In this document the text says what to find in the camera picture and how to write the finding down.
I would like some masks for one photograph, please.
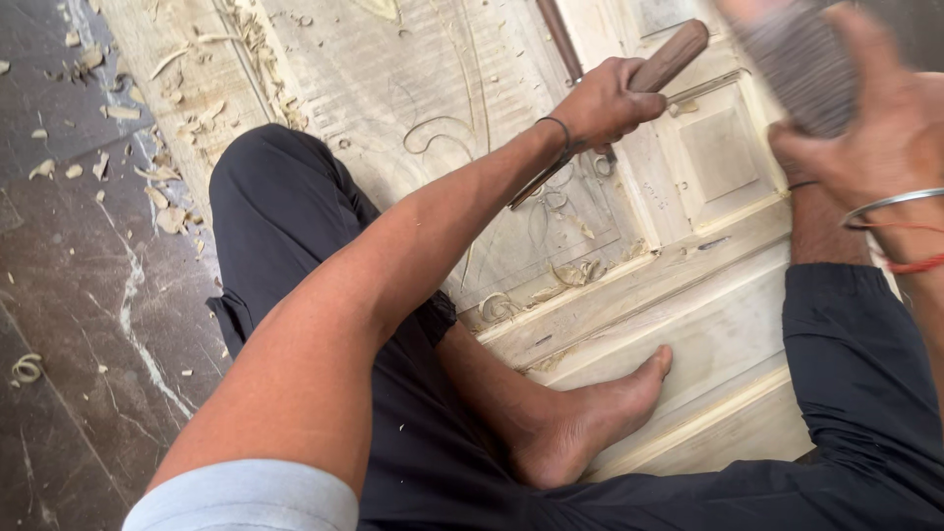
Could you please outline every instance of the motion blur hand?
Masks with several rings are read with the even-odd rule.
[[[851,4],[825,13],[858,67],[858,116],[834,140],[777,124],[770,131],[774,152],[817,176],[847,210],[944,186],[944,80],[906,70],[890,32]]]
[[[602,152],[666,110],[665,96],[629,90],[630,79],[644,64],[642,59],[605,60],[550,114],[567,125],[575,154],[591,148]]]

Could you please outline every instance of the red thread bracelet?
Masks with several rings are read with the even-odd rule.
[[[902,229],[925,229],[927,231],[940,232],[944,234],[944,229],[935,227],[933,225],[925,225],[923,223],[866,223],[861,227],[865,229],[880,229],[882,227],[901,227]],[[937,256],[932,256],[927,260],[921,260],[919,262],[914,262],[913,264],[898,264],[892,262],[890,258],[884,256],[888,260],[888,269],[896,275],[914,275],[916,273],[927,273],[932,269],[944,266],[944,253],[938,254]]]

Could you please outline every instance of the silver bangle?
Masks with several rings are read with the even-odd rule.
[[[871,212],[873,210],[878,210],[880,208],[886,207],[888,205],[894,205],[896,203],[904,203],[905,201],[913,201],[915,199],[924,199],[926,197],[935,197],[935,196],[944,196],[944,188],[930,188],[928,190],[918,190],[917,192],[908,192],[907,194],[899,194],[894,197],[888,197],[885,199],[879,199],[874,203],[869,203],[864,207],[859,207],[852,212],[846,214],[846,217],[842,220],[842,226],[846,229],[855,229],[863,231],[868,227],[863,227],[862,225],[857,225],[853,223],[855,218]]]

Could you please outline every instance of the person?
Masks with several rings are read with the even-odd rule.
[[[380,216],[312,137],[267,126],[234,142],[211,181],[226,284],[211,304],[238,357],[125,530],[944,528],[944,267],[904,277],[929,362],[865,235],[839,228],[852,208],[942,187],[944,134],[928,107],[941,85],[903,69],[866,15],[830,13],[859,65],[859,115],[832,141],[771,131],[799,168],[784,343],[813,464],[576,484],[646,421],[670,348],[614,382],[551,391],[496,361],[436,291],[568,135],[601,148],[663,112],[663,97],[627,92],[643,61],[610,59],[557,121]],[[944,228],[941,197],[862,217],[896,263],[944,252],[944,234],[906,225]]]

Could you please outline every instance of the light blue shirt sleeve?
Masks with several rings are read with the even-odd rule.
[[[354,491],[316,468],[245,459],[181,474],[151,490],[123,531],[353,531]]]

